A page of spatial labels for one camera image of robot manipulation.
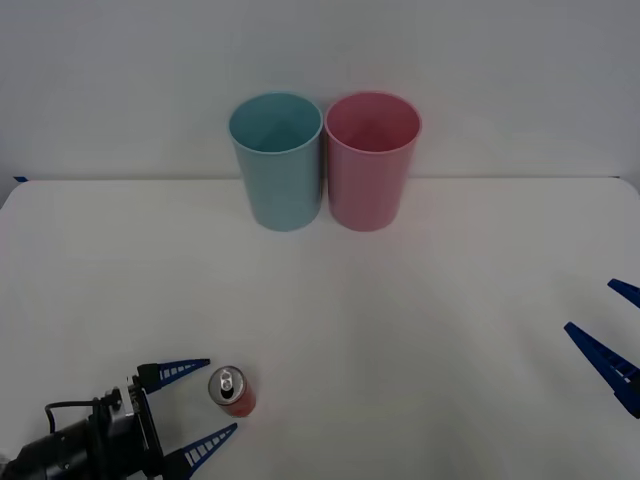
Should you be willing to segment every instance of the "can lid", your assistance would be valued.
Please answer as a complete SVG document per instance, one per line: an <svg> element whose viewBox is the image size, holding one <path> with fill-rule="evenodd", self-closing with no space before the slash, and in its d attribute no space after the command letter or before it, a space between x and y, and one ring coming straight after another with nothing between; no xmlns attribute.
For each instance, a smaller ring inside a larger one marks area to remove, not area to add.
<svg viewBox="0 0 640 480"><path fill-rule="evenodd" d="M209 396L218 405L231 405L237 402L245 388L244 375L231 365L219 368L209 379Z"/></svg>

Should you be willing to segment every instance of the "blue cup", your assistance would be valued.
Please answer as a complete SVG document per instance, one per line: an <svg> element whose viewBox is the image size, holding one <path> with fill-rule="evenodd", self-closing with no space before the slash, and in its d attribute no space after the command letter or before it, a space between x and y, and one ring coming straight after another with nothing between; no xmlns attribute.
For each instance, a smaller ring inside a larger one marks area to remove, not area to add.
<svg viewBox="0 0 640 480"><path fill-rule="evenodd" d="M252 98L229 120L253 215L286 232L304 227L320 210L322 112L285 92Z"/></svg>

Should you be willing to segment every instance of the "black cable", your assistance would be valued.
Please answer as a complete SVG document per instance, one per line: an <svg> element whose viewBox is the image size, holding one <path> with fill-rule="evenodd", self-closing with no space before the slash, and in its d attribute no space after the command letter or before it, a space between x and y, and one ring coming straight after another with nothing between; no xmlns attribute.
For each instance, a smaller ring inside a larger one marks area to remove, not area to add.
<svg viewBox="0 0 640 480"><path fill-rule="evenodd" d="M53 418L53 413L51 410L54 408L66 408L66 407L93 407L100 405L101 402L97 398L93 400L85 400L78 402L56 402L50 403L49 405L44 407L44 413L47 414L47 419L49 420L49 433L55 433L56 431L56 421Z"/></svg>

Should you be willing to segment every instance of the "cup rim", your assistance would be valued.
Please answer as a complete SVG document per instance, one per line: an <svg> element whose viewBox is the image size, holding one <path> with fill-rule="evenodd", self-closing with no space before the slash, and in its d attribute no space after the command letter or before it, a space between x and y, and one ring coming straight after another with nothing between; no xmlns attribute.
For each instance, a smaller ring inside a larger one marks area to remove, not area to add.
<svg viewBox="0 0 640 480"><path fill-rule="evenodd" d="M320 116L320 126L318 127L318 130L316 130L316 133L314 133L311 138L309 140L307 140L306 142L304 142L301 145L298 145L297 147L294 148L290 148L289 150L282 150L280 152L263 152L261 150L255 150L253 148L247 147L246 145L241 144L238 140L236 140L236 138L233 136L233 134L231 133L231 119L233 118L233 115L238 111L238 109L244 105L246 105L247 103L251 102L252 100L256 100L258 98L262 98L262 97L267 97L270 95L291 95L294 97L298 97L301 100L304 100L306 102L308 102L309 104L313 105L313 107L316 109L316 111L318 112L318 115ZM307 97L300 95L298 93L295 92L289 92L286 90L272 90L269 92L265 92L265 93L261 93L260 95L254 95L253 97L250 97L248 99L246 99L244 102L240 103L238 106L236 106L233 109L233 112L231 112L231 115L229 116L229 120L227 120L227 132L229 133L229 136L231 137L231 141L237 145L238 147L242 148L243 150L246 150L248 152L252 152L252 153L257 153L259 155L282 155L285 153L291 153L291 152L295 152L297 150L300 150L304 147L306 147L307 145L309 145L311 142L313 142L316 138L318 138L318 136L320 135L320 133L322 132L322 129L324 128L324 116L322 115L322 110L320 110L320 108L315 104L315 102L312 102L311 100L309 100Z"/></svg>
<svg viewBox="0 0 640 480"><path fill-rule="evenodd" d="M346 143L342 142L341 140L338 140L338 138L331 133L331 129L329 128L329 114L331 113L331 110L333 110L333 108L338 105L338 103L342 102L343 100L346 100L347 98L350 97L355 97L357 95L362 95L362 94L376 94L376 95L384 95L385 97L391 97L394 98L396 100L401 101L402 103L404 103L405 105L409 106L409 108L411 108L411 110L413 110L413 112L416 114L416 117L418 117L418 131L416 132L415 136L407 143L405 143L404 145L402 145L401 147L398 148L394 148L391 150L384 150L382 152L372 152L370 150L360 150L359 148L355 148L352 147L350 145L347 145ZM324 114L324 126L325 126L325 130L327 132L327 135L329 135L329 137L331 138L331 140L333 140L334 142L336 142L337 144L343 146L344 148L351 150L352 152L357 152L357 153L362 153L365 155L387 155L389 153L395 153L398 152L400 150L403 150L405 148L407 148L408 146L410 146L411 144L415 143L418 140L418 137L420 136L420 133L422 132L422 117L420 116L420 112L418 111L418 109L408 100L405 100L404 98L402 98L399 95L395 95L393 93L390 92L385 92L384 90L359 90L357 92L353 92L353 93L349 93L347 95L344 95L342 97L340 97L338 100L336 100L335 102L333 102L331 104L331 106L327 109L327 113Z"/></svg>

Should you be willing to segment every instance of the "red can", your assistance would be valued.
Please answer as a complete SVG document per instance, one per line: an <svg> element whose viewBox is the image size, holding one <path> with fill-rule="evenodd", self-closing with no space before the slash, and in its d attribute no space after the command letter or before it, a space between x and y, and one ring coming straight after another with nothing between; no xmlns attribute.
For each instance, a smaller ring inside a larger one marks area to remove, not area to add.
<svg viewBox="0 0 640 480"><path fill-rule="evenodd" d="M256 396L247 377L231 365L213 372L209 379L209 395L232 417L246 417L256 406Z"/></svg>

